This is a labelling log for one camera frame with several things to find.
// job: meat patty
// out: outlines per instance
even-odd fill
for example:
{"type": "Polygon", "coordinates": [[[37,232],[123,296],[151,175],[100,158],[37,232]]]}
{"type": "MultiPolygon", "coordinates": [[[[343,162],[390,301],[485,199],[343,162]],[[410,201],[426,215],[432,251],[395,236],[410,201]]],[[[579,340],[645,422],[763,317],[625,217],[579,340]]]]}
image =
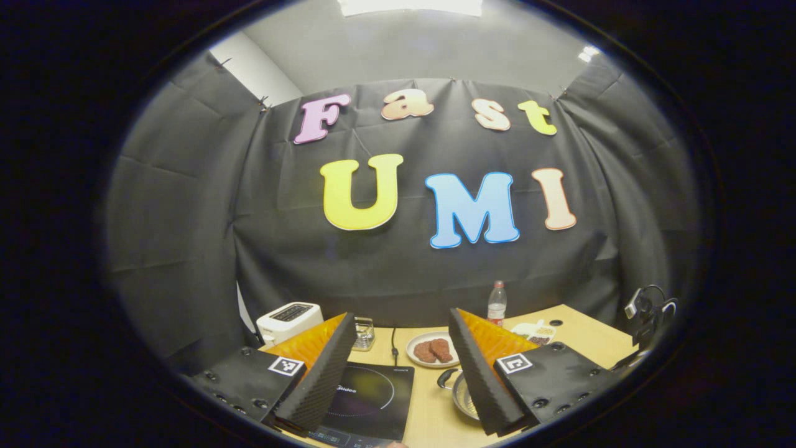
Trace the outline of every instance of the meat patty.
{"type": "Polygon", "coordinates": [[[453,360],[453,356],[451,356],[451,347],[444,339],[433,340],[429,350],[431,350],[431,353],[433,353],[441,363],[449,363],[453,360]]]}
{"type": "Polygon", "coordinates": [[[431,341],[421,342],[415,346],[415,356],[424,363],[433,363],[437,359],[431,353],[431,341]]]}

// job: white ceiling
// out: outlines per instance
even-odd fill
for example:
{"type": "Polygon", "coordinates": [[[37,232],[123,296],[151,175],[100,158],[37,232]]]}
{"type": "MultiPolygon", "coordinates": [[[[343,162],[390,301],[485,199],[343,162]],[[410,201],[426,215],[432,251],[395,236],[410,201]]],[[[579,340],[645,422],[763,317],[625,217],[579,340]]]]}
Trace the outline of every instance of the white ceiling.
{"type": "Polygon", "coordinates": [[[304,93],[370,81],[447,78],[557,96],[585,68],[573,30],[510,0],[480,18],[401,10],[344,18],[338,0],[305,0],[244,30],[304,93]]]}

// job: small pot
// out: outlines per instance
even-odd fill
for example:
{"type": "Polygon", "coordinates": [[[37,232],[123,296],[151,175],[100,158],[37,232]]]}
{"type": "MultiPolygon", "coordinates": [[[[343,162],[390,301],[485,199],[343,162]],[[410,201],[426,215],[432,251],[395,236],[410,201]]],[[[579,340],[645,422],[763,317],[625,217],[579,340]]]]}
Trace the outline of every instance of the small pot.
{"type": "Polygon", "coordinates": [[[462,371],[462,369],[451,368],[444,371],[437,379],[437,386],[440,386],[442,389],[453,391],[453,403],[456,407],[471,419],[479,420],[478,412],[476,412],[475,405],[473,404],[473,399],[470,397],[470,391],[467,390],[467,383],[464,382],[464,375],[458,376],[453,383],[453,387],[445,385],[455,371],[462,371]]]}

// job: plastic water bottle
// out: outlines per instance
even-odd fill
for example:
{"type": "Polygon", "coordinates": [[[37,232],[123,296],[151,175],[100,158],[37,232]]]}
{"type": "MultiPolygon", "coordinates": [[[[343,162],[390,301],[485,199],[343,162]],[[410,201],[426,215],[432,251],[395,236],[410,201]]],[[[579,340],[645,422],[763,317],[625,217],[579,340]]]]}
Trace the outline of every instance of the plastic water bottle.
{"type": "Polygon", "coordinates": [[[495,281],[495,287],[492,289],[492,293],[490,294],[490,302],[487,307],[486,319],[498,327],[503,326],[507,299],[508,297],[505,295],[505,289],[503,288],[503,280],[495,281]]]}

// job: pot handle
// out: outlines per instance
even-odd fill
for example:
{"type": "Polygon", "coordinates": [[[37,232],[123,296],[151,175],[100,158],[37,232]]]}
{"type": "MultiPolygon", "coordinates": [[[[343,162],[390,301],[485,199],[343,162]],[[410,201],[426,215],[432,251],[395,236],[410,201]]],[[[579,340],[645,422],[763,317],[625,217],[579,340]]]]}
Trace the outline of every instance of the pot handle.
{"type": "Polygon", "coordinates": [[[455,372],[455,371],[462,371],[462,369],[460,369],[460,368],[449,368],[446,371],[444,371],[442,373],[442,375],[440,375],[439,378],[437,379],[437,386],[440,386],[442,389],[448,389],[448,390],[452,391],[453,387],[448,387],[448,386],[445,385],[445,383],[449,379],[451,379],[451,375],[453,375],[453,372],[455,372]]]}

